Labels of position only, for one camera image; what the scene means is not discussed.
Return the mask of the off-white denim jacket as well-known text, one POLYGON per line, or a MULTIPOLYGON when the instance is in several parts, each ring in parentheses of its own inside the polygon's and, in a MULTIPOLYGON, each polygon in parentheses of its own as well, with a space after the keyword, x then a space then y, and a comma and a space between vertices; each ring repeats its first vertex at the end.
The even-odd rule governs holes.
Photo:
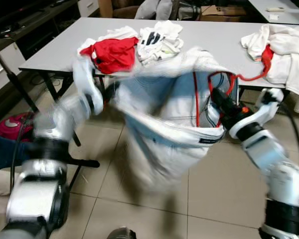
POLYGON ((226 130, 219 125, 207 80, 226 91, 227 73, 209 51, 196 46, 118 80, 109 104, 124 115, 127 159, 141 191, 172 191, 222 141, 226 130))

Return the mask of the red crumpled polo shirt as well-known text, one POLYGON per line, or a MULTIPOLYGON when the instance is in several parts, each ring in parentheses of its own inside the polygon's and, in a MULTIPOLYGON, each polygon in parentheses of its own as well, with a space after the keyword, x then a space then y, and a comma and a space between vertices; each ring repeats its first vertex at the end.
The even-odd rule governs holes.
POLYGON ((299 80, 299 31, 270 32, 262 59, 270 64, 269 80, 277 84, 299 80))

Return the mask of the pink vacuum cleaner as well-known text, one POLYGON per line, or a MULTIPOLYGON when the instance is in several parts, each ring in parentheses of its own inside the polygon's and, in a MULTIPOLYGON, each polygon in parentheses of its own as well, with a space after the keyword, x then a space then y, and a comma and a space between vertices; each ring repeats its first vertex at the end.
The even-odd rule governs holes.
POLYGON ((33 141, 33 112, 9 116, 0 122, 0 136, 16 140, 21 130, 20 139, 24 142, 33 141))

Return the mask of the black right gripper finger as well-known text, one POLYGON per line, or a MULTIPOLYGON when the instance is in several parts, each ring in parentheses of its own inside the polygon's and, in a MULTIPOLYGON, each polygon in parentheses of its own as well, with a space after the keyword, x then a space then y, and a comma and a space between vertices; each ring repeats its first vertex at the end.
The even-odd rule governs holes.
POLYGON ((218 88, 213 88, 210 91, 210 100, 218 108, 229 108, 231 107, 231 94, 221 91, 218 88))

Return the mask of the grey cushion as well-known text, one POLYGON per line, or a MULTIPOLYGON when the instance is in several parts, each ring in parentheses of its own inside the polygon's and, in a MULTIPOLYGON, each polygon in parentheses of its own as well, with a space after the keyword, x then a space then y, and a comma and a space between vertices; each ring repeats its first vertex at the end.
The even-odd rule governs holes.
POLYGON ((156 20, 169 20, 174 0, 159 0, 156 7, 156 20))
POLYGON ((152 19, 156 15, 156 9, 160 0, 144 0, 138 7, 135 19, 152 19))

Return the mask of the red white crumpled garment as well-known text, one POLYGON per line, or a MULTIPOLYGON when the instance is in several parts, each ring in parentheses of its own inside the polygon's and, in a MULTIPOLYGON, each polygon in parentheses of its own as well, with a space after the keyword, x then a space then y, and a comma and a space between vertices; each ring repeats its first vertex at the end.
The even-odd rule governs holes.
POLYGON ((108 30, 98 39, 88 38, 77 49, 77 55, 87 57, 103 74, 129 72, 135 64, 135 46, 140 39, 129 26, 108 30))

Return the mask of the long white table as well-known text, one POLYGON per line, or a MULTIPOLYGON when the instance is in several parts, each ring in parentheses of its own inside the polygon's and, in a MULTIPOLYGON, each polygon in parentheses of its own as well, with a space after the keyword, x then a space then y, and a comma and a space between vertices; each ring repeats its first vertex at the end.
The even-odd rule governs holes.
MULTIPOLYGON (((263 64, 253 61, 240 43, 243 36, 258 32, 261 23, 190 21, 175 23, 183 27, 179 33, 179 38, 184 41, 183 53, 195 46, 200 46, 212 54, 218 64, 227 71, 241 74, 245 78, 256 77, 262 72, 263 64)), ((155 24, 155 20, 82 17, 19 68, 23 71, 47 72, 72 77, 72 65, 77 61, 78 48, 86 39, 96 39, 106 35, 108 30, 120 29, 124 26, 140 30, 155 24)))

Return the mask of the red plastic clothes hanger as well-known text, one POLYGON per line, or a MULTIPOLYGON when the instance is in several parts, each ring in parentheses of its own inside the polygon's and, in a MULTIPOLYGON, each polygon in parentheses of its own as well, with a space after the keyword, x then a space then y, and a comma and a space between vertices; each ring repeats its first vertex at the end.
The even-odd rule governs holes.
MULTIPOLYGON (((228 91, 226 92, 227 94, 230 94, 232 92, 232 90, 234 89, 234 86, 237 84, 236 82, 238 82, 238 80, 243 80, 243 81, 249 82, 249 81, 254 81, 256 79, 259 79, 259 78, 264 78, 270 71, 271 59, 273 58, 273 54, 274 54, 274 52, 273 52, 273 50, 271 50, 271 45, 266 45, 261 57, 259 57, 259 61, 263 64, 264 68, 263 68, 263 71, 261 72, 261 74, 257 75, 256 77, 247 78, 247 77, 243 77, 243 75, 241 75, 241 74, 236 75, 229 71, 215 71, 215 72, 211 73, 207 77, 208 89, 211 91, 213 88, 218 88, 221 85, 221 83, 218 84, 217 86, 213 86, 213 84, 212 84, 211 78, 218 74, 227 75, 227 78, 229 81, 229 88, 228 88, 228 91)), ((198 89, 197 84, 199 81, 197 79, 197 75, 196 75, 196 73, 192 73, 192 75, 193 75, 194 86, 196 87, 196 89, 198 89)), ((199 127, 200 123, 198 121, 199 121, 200 116, 202 115, 202 111, 199 110, 199 98, 200 97, 199 97, 198 92, 195 92, 194 95, 195 95, 195 103, 196 103, 195 109, 197 110, 197 114, 196 114, 196 118, 195 118, 197 121, 196 126, 199 127)))

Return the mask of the person leg blue jeans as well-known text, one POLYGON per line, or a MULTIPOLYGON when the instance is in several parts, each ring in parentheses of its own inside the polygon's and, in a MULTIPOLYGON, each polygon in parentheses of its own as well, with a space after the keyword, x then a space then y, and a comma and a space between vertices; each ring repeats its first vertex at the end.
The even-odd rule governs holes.
MULTIPOLYGON (((17 150, 18 156, 14 161, 15 166, 21 166, 23 162, 29 160, 27 150, 32 148, 32 146, 33 143, 31 142, 22 142, 19 144, 19 149, 17 150)), ((0 136, 0 169, 11 167, 14 147, 15 141, 0 136)))

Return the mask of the white black printed t-shirt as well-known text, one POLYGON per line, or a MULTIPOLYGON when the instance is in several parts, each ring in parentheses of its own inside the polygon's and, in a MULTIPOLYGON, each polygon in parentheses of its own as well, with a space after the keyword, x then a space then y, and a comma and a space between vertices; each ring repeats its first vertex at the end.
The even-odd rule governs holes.
POLYGON ((170 20, 157 22, 154 27, 140 30, 140 41, 137 44, 137 59, 141 64, 153 64, 175 57, 184 45, 179 34, 183 27, 170 20))

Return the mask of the small white table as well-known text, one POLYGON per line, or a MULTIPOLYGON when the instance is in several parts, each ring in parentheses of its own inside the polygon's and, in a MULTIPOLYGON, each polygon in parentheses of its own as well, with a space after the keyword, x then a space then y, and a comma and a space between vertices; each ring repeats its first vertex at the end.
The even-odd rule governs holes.
POLYGON ((299 7, 291 0, 248 0, 248 2, 267 23, 299 25, 299 7), (286 11, 283 13, 270 13, 266 11, 269 7, 284 7, 286 11), (277 14, 279 20, 271 21, 269 19, 270 14, 277 14))

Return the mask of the white crumpled cotton shirt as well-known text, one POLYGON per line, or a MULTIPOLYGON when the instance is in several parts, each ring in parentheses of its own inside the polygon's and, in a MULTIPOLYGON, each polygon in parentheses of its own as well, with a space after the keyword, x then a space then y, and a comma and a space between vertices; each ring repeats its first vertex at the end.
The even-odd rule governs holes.
MULTIPOLYGON (((299 97, 299 27, 266 23, 241 38, 241 45, 254 61, 271 61, 264 76, 268 82, 282 84, 299 97)), ((299 113, 299 100, 295 112, 299 113)))

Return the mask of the flat brown cardboard box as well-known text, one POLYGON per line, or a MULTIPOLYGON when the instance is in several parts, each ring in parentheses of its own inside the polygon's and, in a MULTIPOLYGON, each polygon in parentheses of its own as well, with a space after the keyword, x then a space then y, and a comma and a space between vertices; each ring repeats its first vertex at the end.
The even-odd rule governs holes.
POLYGON ((202 6, 198 21, 202 22, 250 22, 254 16, 242 6, 202 6))

